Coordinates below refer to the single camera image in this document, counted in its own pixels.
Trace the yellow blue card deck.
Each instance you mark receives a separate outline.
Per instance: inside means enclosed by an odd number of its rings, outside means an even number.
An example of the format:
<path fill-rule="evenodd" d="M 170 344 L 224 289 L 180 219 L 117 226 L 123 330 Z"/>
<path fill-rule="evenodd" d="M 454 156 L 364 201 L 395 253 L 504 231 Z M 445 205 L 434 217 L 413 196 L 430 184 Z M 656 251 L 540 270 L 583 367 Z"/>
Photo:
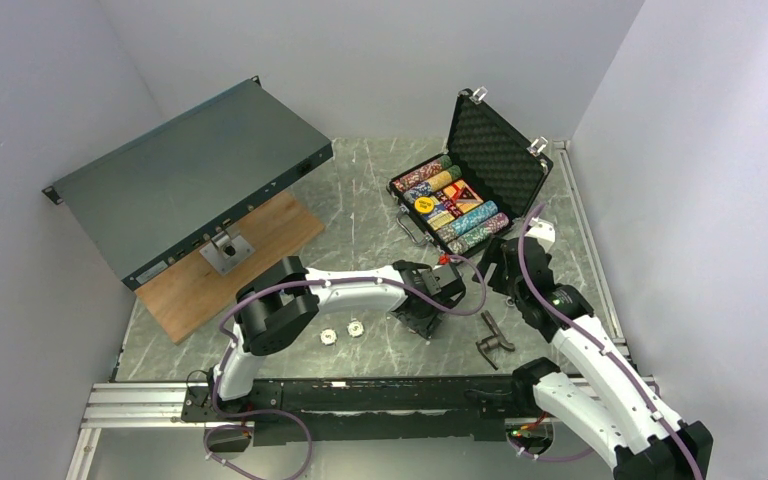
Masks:
<path fill-rule="evenodd" d="M 425 216 L 425 220 L 432 230 L 439 230 L 461 216 L 457 210 L 435 209 Z"/>

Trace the yellow big blind button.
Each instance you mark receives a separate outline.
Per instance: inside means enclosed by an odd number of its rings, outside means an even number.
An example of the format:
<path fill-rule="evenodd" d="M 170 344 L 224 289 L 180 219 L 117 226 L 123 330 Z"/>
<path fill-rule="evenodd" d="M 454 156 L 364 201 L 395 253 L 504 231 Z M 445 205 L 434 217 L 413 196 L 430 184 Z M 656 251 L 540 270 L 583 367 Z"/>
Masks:
<path fill-rule="evenodd" d="M 436 206 L 435 199 L 433 197 L 422 196 L 417 198 L 414 203 L 414 209 L 420 214 L 431 213 Z"/>

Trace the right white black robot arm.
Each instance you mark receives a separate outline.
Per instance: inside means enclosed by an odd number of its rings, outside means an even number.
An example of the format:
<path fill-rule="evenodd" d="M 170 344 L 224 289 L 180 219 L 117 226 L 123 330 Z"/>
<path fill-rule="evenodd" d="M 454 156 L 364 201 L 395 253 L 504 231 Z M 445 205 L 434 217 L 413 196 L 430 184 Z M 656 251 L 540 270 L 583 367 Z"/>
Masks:
<path fill-rule="evenodd" d="M 689 423 L 648 386 L 619 353 L 593 307 L 573 286 L 554 279 L 550 254 L 532 237 L 496 237 L 479 269 L 507 295 L 527 325 L 569 360 L 593 389 L 584 393 L 552 360 L 540 357 L 512 373 L 507 394 L 480 392 L 521 415 L 561 420 L 610 468 L 616 479 L 703 479 L 713 437 Z"/>

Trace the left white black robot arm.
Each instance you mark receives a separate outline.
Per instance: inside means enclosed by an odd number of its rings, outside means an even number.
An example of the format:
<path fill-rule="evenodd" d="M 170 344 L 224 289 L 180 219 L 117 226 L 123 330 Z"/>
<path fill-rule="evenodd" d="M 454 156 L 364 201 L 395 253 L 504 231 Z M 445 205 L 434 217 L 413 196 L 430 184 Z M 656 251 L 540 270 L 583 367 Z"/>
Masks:
<path fill-rule="evenodd" d="M 229 343 L 208 375 L 208 407 L 224 420 L 239 417 L 266 357 L 292 345 L 319 315 L 384 312 L 428 338 L 441 314 L 454 314 L 465 295 L 464 280 L 451 264 L 398 260 L 373 270 L 326 271 L 286 257 L 239 290 L 221 320 Z"/>

